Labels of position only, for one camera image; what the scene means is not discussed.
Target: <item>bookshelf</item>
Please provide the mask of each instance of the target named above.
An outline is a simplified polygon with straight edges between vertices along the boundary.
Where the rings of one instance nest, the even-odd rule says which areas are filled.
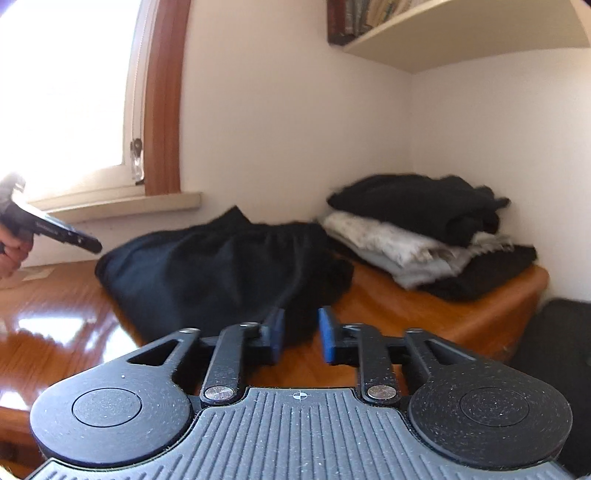
[[[411,73],[504,53],[589,48],[584,0],[429,0],[370,30],[345,52]]]

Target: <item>hand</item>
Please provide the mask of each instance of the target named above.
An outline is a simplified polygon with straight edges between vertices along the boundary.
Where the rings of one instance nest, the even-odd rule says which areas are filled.
[[[1,223],[0,242],[4,244],[4,253],[0,255],[0,278],[8,278],[21,268],[21,263],[33,248],[33,243],[17,238]]]

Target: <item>wooden window frame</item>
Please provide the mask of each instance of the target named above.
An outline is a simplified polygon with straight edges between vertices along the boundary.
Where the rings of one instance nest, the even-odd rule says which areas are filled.
[[[0,0],[0,15],[16,0]],[[191,0],[160,0],[154,20],[144,103],[147,196],[180,193],[180,102]]]

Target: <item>window latch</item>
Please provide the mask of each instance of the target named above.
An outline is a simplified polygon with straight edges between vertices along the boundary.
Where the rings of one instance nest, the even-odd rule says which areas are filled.
[[[131,172],[136,185],[144,183],[144,144],[141,138],[134,138],[129,143],[131,154]]]

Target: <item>wooden table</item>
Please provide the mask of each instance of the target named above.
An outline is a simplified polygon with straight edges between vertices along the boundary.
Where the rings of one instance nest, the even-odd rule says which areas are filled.
[[[42,280],[0,290],[0,465],[24,476],[41,461],[28,412],[47,387],[142,344],[93,274],[94,262],[55,265]],[[399,288],[386,274],[356,264],[350,291],[334,306],[342,322],[385,335],[421,327],[481,354],[503,359],[537,307],[548,274],[531,267],[474,303],[451,304]],[[353,385],[351,367],[323,362],[319,338],[284,352],[250,379],[255,386]]]

